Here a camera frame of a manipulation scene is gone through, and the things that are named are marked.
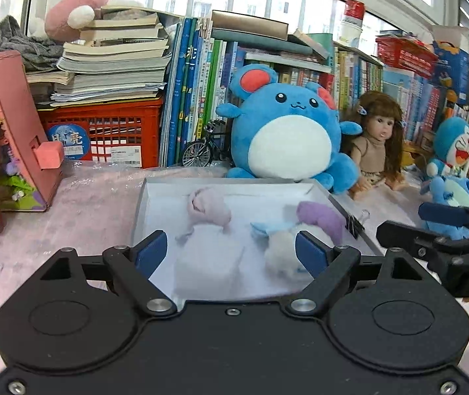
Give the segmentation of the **purple fluffy plush toy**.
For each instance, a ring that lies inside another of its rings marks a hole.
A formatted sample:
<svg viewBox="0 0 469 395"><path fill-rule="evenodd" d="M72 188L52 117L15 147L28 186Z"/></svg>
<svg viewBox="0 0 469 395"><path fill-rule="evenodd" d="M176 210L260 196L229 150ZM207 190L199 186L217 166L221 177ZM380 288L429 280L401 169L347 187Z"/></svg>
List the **purple fluffy plush toy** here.
<svg viewBox="0 0 469 395"><path fill-rule="evenodd" d="M331 237L334 244L341 244L346 220L333 207L314 201L301 201L296 214L300 223L318 226Z"/></svg>

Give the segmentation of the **pale pink knitted sock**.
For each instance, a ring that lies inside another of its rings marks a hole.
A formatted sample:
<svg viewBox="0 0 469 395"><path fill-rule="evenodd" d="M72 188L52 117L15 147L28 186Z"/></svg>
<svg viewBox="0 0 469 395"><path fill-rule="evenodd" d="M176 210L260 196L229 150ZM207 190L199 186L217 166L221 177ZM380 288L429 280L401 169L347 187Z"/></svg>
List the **pale pink knitted sock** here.
<svg viewBox="0 0 469 395"><path fill-rule="evenodd" d="M187 202L190 226L209 224L228 227L232 219L223 195L212 187L202 187L189 195Z"/></svg>

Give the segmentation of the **blue dolphin plush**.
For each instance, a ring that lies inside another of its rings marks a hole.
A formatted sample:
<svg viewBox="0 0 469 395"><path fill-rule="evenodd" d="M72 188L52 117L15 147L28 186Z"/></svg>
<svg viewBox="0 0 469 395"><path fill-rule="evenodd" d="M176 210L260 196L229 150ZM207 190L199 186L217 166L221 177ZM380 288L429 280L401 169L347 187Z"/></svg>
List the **blue dolphin plush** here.
<svg viewBox="0 0 469 395"><path fill-rule="evenodd" d="M451 207L469 207L469 178L434 176L422 183L420 195L431 194L431 201ZM453 240L469 239L469 229L432 222L422 217L422 227Z"/></svg>

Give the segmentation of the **black binder clip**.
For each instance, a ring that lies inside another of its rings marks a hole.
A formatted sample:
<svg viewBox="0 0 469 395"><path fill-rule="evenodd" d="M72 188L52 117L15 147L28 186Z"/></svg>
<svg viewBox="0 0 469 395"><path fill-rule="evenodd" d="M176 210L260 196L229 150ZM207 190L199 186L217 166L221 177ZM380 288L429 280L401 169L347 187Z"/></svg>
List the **black binder clip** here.
<svg viewBox="0 0 469 395"><path fill-rule="evenodd" d="M369 210L363 209L358 216L351 213L346 217L346 229L355 238L359 238L365 231L364 224L370 219L371 214Z"/></svg>

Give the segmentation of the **Doraemon plush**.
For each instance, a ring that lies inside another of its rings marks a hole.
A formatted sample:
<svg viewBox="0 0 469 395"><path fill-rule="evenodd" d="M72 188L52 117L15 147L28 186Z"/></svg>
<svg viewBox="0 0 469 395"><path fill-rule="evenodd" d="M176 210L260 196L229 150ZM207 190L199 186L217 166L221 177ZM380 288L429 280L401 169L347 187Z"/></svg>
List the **Doraemon plush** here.
<svg viewBox="0 0 469 395"><path fill-rule="evenodd" d="M469 124L462 118L445 119L433 140L433 156L426 165L427 179L434 176L463 176L469 162Z"/></svg>

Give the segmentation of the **brown haired baby doll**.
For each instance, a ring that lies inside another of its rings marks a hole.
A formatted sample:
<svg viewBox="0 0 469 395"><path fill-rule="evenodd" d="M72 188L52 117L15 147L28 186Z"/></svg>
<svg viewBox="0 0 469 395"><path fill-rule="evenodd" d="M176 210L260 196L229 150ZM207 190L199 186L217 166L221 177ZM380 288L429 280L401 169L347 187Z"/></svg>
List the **brown haired baby doll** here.
<svg viewBox="0 0 469 395"><path fill-rule="evenodd" d="M376 186L385 184L391 190L405 185L401 173L403 151L403 118L399 104L379 91L362 94L351 119L362 132L345 137L342 151L355 162L359 177L349 189L352 199L358 199Z"/></svg>

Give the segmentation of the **white cardboard box tray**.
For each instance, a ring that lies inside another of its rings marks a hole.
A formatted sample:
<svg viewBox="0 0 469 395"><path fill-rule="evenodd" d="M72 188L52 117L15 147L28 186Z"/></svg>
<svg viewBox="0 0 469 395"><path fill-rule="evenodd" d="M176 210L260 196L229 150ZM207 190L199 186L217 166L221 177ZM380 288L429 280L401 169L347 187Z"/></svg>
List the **white cardboard box tray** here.
<svg viewBox="0 0 469 395"><path fill-rule="evenodd" d="M251 222L291 221L299 224L296 210L301 201L322 203L345 218L345 210L336 199L316 181L302 183L267 182L262 179L229 178L175 178L147 180L143 184L136 210L132 241L138 244L156 230L168 237L167 255L150 277L156 287L175 301L174 262L181 247L176 238L190 226L187 211L189 195L202 187L212 187L223 195L231 210L231 235L244 247L240 274L232 295L227 301L266 299L298 293L312 280L311 275L301 280L290 280L270 271L265 261L268 239L251 235Z"/></svg>

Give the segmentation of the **red plastic crate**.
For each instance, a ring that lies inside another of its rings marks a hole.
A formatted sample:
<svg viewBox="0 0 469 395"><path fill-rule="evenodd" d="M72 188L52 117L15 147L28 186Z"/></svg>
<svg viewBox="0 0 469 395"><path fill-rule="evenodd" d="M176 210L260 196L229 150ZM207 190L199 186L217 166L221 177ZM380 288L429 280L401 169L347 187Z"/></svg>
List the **red plastic crate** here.
<svg viewBox="0 0 469 395"><path fill-rule="evenodd" d="M65 106L39 115L47 137L63 144L65 158L147 169L159 162L162 109L158 97Z"/></svg>

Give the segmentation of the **blue cardboard box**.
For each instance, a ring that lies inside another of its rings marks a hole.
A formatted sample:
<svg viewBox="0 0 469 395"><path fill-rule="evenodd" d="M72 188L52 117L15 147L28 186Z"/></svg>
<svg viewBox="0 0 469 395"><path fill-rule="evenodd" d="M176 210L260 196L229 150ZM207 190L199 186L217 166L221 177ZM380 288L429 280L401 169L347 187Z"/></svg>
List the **blue cardboard box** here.
<svg viewBox="0 0 469 395"><path fill-rule="evenodd" d="M434 41L435 64L433 79L456 96L456 104L464 105L469 88L469 52L448 41Z"/></svg>

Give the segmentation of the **big blue round plush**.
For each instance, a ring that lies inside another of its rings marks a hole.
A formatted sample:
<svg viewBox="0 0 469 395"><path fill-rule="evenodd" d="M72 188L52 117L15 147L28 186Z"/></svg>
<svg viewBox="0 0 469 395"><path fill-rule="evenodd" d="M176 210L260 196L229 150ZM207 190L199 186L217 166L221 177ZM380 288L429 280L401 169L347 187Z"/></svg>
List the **big blue round plush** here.
<svg viewBox="0 0 469 395"><path fill-rule="evenodd" d="M236 70L229 88L242 100L223 103L216 113L233 121L230 178L317 180L335 195L357 183L359 169L341 152L344 135L356 136L362 127L340 120L329 92L314 82L304 87L280 83L264 64Z"/></svg>

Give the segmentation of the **pink wooden triangle house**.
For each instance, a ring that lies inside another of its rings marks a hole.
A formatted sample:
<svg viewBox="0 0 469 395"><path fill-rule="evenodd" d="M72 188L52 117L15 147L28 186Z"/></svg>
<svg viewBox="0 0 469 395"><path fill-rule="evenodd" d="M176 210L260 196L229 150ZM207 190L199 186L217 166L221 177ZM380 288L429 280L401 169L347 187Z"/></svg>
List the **pink wooden triangle house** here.
<svg viewBox="0 0 469 395"><path fill-rule="evenodd" d="M64 159L42 127L21 54L0 52L0 209L48 210Z"/></svg>

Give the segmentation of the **miniature bicycle model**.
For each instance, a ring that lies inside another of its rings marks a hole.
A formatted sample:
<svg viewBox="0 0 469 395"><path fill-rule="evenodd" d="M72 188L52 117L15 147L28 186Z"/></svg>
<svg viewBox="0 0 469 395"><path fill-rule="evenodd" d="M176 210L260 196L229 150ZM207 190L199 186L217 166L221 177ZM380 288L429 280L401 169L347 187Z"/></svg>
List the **miniature bicycle model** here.
<svg viewBox="0 0 469 395"><path fill-rule="evenodd" d="M214 161L230 162L228 134L225 121L210 120L203 129L202 137L187 143L184 147L181 158L183 167L204 168Z"/></svg>

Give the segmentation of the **red plastic basket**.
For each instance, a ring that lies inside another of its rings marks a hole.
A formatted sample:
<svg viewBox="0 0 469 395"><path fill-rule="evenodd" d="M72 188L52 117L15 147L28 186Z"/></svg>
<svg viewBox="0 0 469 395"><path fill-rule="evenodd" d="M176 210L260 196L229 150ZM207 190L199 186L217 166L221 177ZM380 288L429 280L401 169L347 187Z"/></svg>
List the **red plastic basket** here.
<svg viewBox="0 0 469 395"><path fill-rule="evenodd" d="M438 56L414 39L378 36L375 39L378 59L391 68L410 70L421 77L433 77Z"/></svg>

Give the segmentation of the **stack of books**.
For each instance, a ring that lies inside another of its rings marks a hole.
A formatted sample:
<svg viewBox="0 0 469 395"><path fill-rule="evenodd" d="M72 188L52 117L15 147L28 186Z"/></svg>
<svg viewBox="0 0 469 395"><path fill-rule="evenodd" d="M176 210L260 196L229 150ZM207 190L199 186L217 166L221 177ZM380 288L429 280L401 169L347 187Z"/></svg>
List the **stack of books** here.
<svg viewBox="0 0 469 395"><path fill-rule="evenodd" d="M96 11L80 39L59 42L56 69L26 75L41 109L155 98L167 84L177 18L120 0Z"/></svg>

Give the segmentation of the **red white canister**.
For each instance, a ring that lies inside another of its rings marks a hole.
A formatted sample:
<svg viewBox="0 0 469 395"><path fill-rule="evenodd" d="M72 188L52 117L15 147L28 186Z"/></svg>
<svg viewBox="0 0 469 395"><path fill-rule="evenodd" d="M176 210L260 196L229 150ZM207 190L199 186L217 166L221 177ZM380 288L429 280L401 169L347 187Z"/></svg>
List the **red white canister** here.
<svg viewBox="0 0 469 395"><path fill-rule="evenodd" d="M365 4L357 0L347 0L341 20L339 41L349 47L358 47L366 13Z"/></svg>

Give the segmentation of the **row of upright books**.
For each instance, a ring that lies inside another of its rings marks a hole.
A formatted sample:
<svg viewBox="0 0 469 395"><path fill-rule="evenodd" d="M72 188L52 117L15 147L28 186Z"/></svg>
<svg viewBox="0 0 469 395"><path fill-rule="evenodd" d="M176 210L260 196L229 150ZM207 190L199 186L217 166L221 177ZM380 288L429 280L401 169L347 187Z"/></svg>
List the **row of upright books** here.
<svg viewBox="0 0 469 395"><path fill-rule="evenodd" d="M368 91L392 96L403 111L404 140L425 150L444 118L459 116L469 122L469 104L437 83L332 40L328 33L274 38L263 29L240 26L242 16L215 11L209 17L177 18L174 47L168 65L165 103L160 122L159 165L181 163L187 143L200 139L210 120L220 119L217 106L238 105L229 84L240 69L262 63L274 69L278 81L304 87L308 82L327 89L337 108L347 112Z"/></svg>

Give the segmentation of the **grey cloth pile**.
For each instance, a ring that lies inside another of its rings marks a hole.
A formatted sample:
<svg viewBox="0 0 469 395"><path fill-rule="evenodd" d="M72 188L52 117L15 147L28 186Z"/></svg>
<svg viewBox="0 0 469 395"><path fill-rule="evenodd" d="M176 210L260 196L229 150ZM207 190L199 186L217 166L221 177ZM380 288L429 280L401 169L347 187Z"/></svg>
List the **grey cloth pile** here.
<svg viewBox="0 0 469 395"><path fill-rule="evenodd" d="M27 71L49 71L56 69L63 45L52 39L26 36L16 19L7 15L0 22L0 51L19 52Z"/></svg>

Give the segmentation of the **pink plush on books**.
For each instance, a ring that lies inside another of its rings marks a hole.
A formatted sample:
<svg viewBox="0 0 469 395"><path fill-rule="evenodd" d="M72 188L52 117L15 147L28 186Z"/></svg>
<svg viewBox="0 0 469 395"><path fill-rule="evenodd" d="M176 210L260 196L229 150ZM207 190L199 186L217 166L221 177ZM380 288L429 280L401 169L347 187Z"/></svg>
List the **pink plush on books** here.
<svg viewBox="0 0 469 395"><path fill-rule="evenodd" d="M60 0L47 12L44 31L49 39L74 42L81 30L96 17L96 11L110 0Z"/></svg>

